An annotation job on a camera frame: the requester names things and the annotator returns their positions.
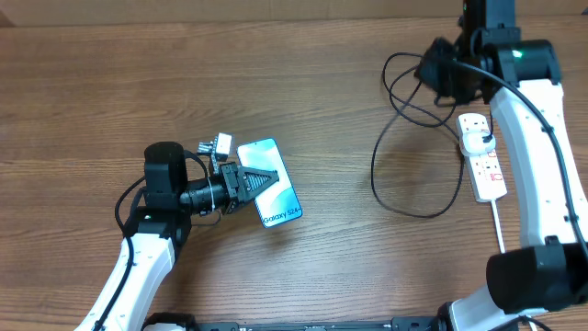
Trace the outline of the blue smartphone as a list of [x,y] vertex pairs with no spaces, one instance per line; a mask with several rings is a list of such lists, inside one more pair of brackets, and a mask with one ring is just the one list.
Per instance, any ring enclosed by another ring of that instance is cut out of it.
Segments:
[[275,227],[303,215],[286,165],[273,138],[242,144],[237,155],[262,225]]

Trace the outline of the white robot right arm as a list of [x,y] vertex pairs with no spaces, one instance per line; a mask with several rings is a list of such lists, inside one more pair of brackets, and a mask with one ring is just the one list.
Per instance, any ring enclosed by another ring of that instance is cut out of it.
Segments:
[[520,247],[489,258],[486,283],[440,307],[433,330],[512,329],[587,301],[587,199],[563,116],[558,57],[523,40],[511,1],[463,4],[460,35],[436,39],[416,77],[459,104],[481,96],[502,131],[520,210]]

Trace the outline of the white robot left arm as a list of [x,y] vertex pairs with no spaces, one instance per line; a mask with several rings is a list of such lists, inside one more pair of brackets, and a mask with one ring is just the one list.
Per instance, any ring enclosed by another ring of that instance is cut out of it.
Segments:
[[144,174],[133,193],[119,259],[81,330],[196,330],[191,314],[149,309],[187,243],[195,215],[231,214],[250,202],[267,220],[288,172],[274,140],[242,145],[238,162],[226,160],[232,138],[220,134],[194,153],[180,143],[159,142],[144,151]]

